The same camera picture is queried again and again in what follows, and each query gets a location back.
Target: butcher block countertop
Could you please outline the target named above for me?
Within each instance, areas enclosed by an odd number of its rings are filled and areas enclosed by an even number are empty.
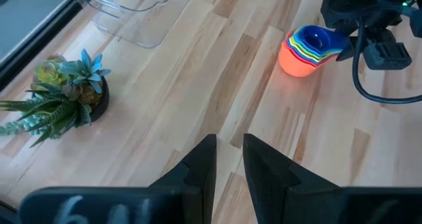
[[[251,133],[340,186],[422,186],[422,103],[381,105],[353,86],[351,60],[293,78],[277,56],[285,35],[324,26],[322,0],[190,0],[160,46],[141,48],[107,32],[81,11],[0,93],[24,99],[34,65],[54,53],[102,53],[110,104],[92,126],[29,148],[27,134],[0,137],[0,200],[14,206],[46,186],[148,186],[207,134],[217,134],[214,223],[256,223],[242,159]],[[372,71],[373,94],[422,94],[421,40],[409,20],[392,29],[412,66]],[[17,113],[0,113],[0,121]]]

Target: succulent plant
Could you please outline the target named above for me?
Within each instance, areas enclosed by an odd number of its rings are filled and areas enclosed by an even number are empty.
[[[90,84],[97,94],[102,92],[100,82],[101,77],[109,74],[109,69],[101,69],[102,55],[97,56],[93,61],[86,52],[82,50],[81,60],[74,62],[62,62],[60,64],[60,73],[74,76],[73,83],[78,84]]]
[[[68,81],[66,74],[60,73],[60,63],[65,62],[65,58],[60,55],[52,55],[46,61],[36,65],[34,71],[34,82],[42,82],[54,86],[64,86]]]
[[[42,134],[32,146],[47,138],[55,139],[72,127],[90,124],[92,111],[89,105],[70,100],[62,94],[62,88],[45,83],[36,86],[44,90],[30,90],[36,96],[26,101],[0,101],[0,110],[20,111],[22,117],[15,122],[0,126],[0,135]]]
[[[69,98],[70,101],[75,101],[83,93],[83,89],[80,85],[73,83],[66,84],[61,88],[61,93]]]
[[[89,84],[83,84],[80,87],[82,88],[82,93],[78,98],[79,102],[95,108],[101,101],[102,94],[97,94]]]

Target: blue-green succulent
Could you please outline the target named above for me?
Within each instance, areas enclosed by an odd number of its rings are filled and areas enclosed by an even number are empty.
[[[21,132],[28,132],[32,127],[35,127],[38,123],[45,119],[44,115],[31,115],[21,121],[8,122],[5,126],[0,126],[0,135],[17,135]],[[43,126],[29,132],[29,135],[35,136],[47,132],[49,126]],[[61,137],[62,131],[55,134],[51,134],[49,139],[58,139]]]
[[[81,60],[73,62],[62,62],[60,64],[59,72],[74,76],[73,83],[78,84],[90,84],[97,94],[102,92],[100,82],[101,77],[109,74],[109,69],[101,69],[102,67],[102,55],[95,57],[91,60],[91,57],[85,49],[82,50]]]

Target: black plant pot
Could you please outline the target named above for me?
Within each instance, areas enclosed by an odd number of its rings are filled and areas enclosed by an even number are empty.
[[[108,85],[106,79],[102,76],[101,80],[103,82],[103,96],[101,97],[100,102],[92,109],[91,112],[91,122],[97,121],[107,110],[108,102],[110,100],[110,94],[108,90]]]

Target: transparent plastic bin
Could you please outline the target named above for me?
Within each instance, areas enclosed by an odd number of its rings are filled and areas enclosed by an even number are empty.
[[[189,0],[78,0],[96,26],[141,47],[161,44]]]

